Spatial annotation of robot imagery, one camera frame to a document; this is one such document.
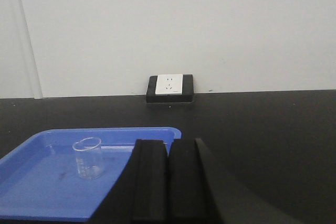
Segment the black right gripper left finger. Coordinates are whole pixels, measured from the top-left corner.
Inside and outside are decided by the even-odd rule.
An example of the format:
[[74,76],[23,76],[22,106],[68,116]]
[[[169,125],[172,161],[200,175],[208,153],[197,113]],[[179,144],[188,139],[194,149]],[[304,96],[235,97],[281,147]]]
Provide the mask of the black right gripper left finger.
[[167,223],[167,151],[162,140],[137,140],[121,175],[89,223]]

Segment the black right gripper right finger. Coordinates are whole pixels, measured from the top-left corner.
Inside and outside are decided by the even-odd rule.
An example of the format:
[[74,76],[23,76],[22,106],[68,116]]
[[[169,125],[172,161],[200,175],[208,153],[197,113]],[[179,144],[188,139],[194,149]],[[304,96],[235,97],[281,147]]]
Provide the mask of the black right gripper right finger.
[[243,185],[205,143],[175,140],[169,153],[172,223],[296,223]]

